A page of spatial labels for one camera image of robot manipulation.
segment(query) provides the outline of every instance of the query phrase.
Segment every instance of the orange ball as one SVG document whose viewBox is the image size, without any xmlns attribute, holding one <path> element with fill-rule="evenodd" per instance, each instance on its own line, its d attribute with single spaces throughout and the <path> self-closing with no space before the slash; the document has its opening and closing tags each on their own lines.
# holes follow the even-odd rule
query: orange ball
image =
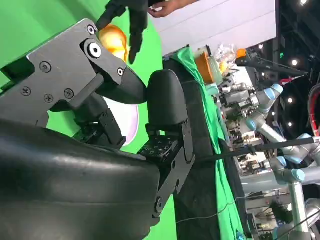
<svg viewBox="0 0 320 240">
<path fill-rule="evenodd" d="M 99 32 L 101 44 L 117 58 L 127 61 L 129 47 L 127 46 L 127 36 L 117 26 L 109 24 Z"/>
<path fill-rule="evenodd" d="M 238 49 L 238 51 L 236 51 L 236 58 L 237 59 L 245 57 L 246 55 L 247 55 L 247 51 L 244 48 L 240 48 L 240 49 Z"/>
</svg>

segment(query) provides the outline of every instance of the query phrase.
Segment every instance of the metal bracket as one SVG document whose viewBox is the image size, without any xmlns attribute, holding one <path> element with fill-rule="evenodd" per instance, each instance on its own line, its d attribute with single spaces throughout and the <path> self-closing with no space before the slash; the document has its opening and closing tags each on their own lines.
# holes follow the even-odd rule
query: metal bracket
<svg viewBox="0 0 320 240">
<path fill-rule="evenodd" d="M 110 110 L 106 110 L 95 118 L 96 122 L 79 123 L 81 130 L 74 135 L 74 139 L 90 145 L 110 147 L 119 150 L 126 142 L 115 117 Z"/>
<path fill-rule="evenodd" d="M 191 128 L 188 120 L 175 126 L 146 125 L 149 141 L 138 152 L 160 170 L 160 183 L 154 204 L 153 218 L 157 219 L 171 194 L 180 192 L 195 162 Z"/>
<path fill-rule="evenodd" d="M 96 31 L 83 19 L 3 67 L 14 85 L 1 93 L 0 118 L 46 127 L 47 111 L 76 110 L 94 92 L 126 104 L 145 102 L 146 86 L 100 44 Z"/>
</svg>

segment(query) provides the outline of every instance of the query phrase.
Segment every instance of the white surface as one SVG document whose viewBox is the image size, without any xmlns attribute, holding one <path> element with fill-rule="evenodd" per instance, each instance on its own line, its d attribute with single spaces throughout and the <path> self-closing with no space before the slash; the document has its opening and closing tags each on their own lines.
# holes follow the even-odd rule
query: white surface
<svg viewBox="0 0 320 240">
<path fill-rule="evenodd" d="M 248 48 L 276 37 L 275 0 L 201 0 L 165 18 L 151 17 L 163 55 L 187 44 L 195 51 L 219 44 Z"/>
<path fill-rule="evenodd" d="M 251 82 L 250 76 L 248 74 L 247 69 L 244 66 L 233 65 L 232 69 L 238 70 L 237 72 L 232 74 L 232 80 L 234 84 L 242 84 L 252 87 L 253 84 Z"/>
<path fill-rule="evenodd" d="M 129 145 L 136 137 L 139 128 L 138 105 L 128 105 L 104 97 L 118 123 L 122 136 L 126 137 L 124 146 Z"/>
</svg>

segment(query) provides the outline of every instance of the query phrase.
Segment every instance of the person's arm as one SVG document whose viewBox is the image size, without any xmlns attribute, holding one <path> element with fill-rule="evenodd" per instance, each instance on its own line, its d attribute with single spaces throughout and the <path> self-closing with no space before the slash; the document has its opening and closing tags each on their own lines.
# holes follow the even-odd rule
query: person's arm
<svg viewBox="0 0 320 240">
<path fill-rule="evenodd" d="M 169 14 L 173 13 L 178 9 L 183 9 L 184 7 L 193 4 L 199 0 L 170 0 L 170 1 L 162 1 L 154 4 L 152 8 L 148 9 L 150 15 L 154 18 L 164 18 Z"/>
</svg>

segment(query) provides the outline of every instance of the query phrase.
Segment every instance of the green backdrop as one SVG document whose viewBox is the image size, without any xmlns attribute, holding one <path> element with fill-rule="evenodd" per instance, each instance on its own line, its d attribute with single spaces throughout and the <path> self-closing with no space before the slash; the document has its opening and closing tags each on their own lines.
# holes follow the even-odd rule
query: green backdrop
<svg viewBox="0 0 320 240">
<path fill-rule="evenodd" d="M 0 68 L 24 53 L 64 31 L 83 18 L 96 21 L 103 13 L 107 0 L 3 0 L 0 7 Z M 116 18 L 113 24 L 129 36 L 129 14 Z M 147 85 L 151 73 L 162 69 L 161 40 L 149 23 L 143 34 L 143 45 L 132 69 Z M 8 79 L 0 72 L 0 86 Z M 72 112 L 49 112 L 47 128 L 73 136 L 78 130 Z M 122 150 L 136 153 L 147 141 L 145 124 L 148 122 L 147 104 L 139 105 L 139 129 L 135 140 Z M 171 197 L 160 223 L 151 229 L 148 240 L 177 239 L 175 209 Z"/>
</svg>

